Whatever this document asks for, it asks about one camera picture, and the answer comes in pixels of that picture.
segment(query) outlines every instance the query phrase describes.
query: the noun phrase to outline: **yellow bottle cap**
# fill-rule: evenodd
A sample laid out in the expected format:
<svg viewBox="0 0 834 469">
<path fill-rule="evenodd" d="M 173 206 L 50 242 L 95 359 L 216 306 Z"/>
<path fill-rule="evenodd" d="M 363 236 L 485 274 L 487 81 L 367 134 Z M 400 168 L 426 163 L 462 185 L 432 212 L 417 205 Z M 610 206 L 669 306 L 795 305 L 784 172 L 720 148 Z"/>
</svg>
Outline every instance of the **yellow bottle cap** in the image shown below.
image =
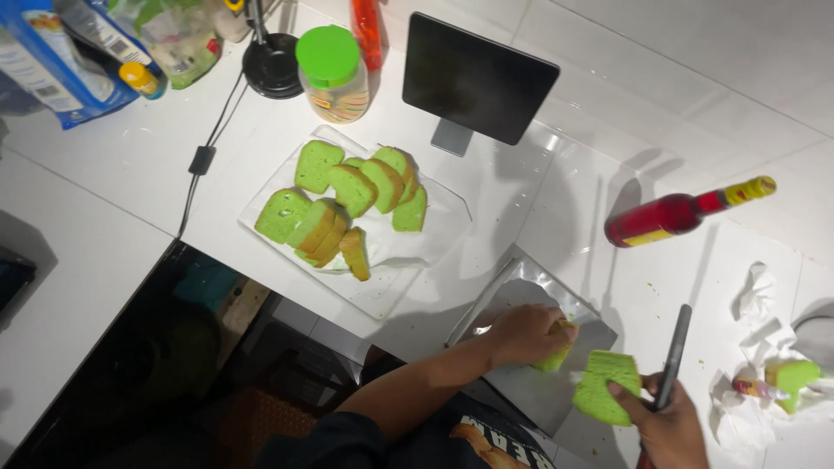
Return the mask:
<svg viewBox="0 0 834 469">
<path fill-rule="evenodd" d="M 776 181 L 769 176 L 758 176 L 745 183 L 732 185 L 725 189 L 727 202 L 731 205 L 744 204 L 774 192 L 776 192 Z"/>
<path fill-rule="evenodd" d="M 128 62 L 122 64 L 118 76 L 134 88 L 141 88 L 151 83 L 153 75 L 141 63 Z"/>
</svg>

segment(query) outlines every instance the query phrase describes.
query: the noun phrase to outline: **barcode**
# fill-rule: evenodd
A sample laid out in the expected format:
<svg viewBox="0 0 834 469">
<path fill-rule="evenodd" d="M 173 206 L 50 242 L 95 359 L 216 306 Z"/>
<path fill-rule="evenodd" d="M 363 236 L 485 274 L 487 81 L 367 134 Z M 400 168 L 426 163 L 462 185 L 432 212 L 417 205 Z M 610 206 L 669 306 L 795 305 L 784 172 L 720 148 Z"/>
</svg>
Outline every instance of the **barcode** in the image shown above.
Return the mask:
<svg viewBox="0 0 834 469">
<path fill-rule="evenodd" d="M 35 93 L 37 93 L 41 98 L 48 98 L 60 93 L 60 90 L 57 86 L 47 86 L 46 88 L 36 89 Z"/>
<path fill-rule="evenodd" d="M 116 55 L 121 54 L 127 48 L 128 45 L 125 44 L 124 41 L 121 39 L 117 40 L 115 43 L 110 45 L 110 50 L 113 51 L 113 53 Z"/>
</svg>

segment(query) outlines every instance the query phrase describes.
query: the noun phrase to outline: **green lid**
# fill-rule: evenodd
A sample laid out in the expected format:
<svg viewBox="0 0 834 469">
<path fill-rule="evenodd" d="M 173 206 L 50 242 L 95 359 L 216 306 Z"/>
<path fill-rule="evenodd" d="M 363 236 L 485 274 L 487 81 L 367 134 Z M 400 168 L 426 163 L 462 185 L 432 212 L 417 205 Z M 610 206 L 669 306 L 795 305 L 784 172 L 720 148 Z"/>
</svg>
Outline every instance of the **green lid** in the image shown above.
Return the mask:
<svg viewBox="0 0 834 469">
<path fill-rule="evenodd" d="M 304 33 L 295 57 L 307 82 L 320 89 L 347 84 L 359 71 L 359 46 L 350 31 L 334 24 Z"/>
</svg>

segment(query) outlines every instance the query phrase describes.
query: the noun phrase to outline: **person's left hand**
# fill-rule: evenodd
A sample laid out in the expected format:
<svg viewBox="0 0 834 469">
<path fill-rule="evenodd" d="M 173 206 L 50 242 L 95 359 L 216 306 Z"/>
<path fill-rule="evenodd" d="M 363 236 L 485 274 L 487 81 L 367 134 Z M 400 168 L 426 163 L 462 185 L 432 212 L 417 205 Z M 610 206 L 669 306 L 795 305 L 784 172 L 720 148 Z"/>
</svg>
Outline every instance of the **person's left hand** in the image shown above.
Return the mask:
<svg viewBox="0 0 834 469">
<path fill-rule="evenodd" d="M 564 318 L 562 310 L 545 305 L 516 306 L 499 316 L 481 336 L 490 342 L 492 366 L 536 363 L 573 342 L 579 331 L 556 324 Z"/>
</svg>

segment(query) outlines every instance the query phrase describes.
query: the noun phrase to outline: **knife handle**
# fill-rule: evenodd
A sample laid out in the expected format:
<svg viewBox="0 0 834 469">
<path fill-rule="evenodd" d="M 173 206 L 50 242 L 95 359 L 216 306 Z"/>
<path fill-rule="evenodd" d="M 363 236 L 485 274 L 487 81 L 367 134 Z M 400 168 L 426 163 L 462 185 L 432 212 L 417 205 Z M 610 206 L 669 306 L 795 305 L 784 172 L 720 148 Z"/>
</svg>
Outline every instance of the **knife handle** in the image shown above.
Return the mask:
<svg viewBox="0 0 834 469">
<path fill-rule="evenodd" d="M 655 469 L 654 463 L 649 459 L 649 453 L 640 449 L 640 459 L 637 460 L 637 469 Z"/>
</svg>

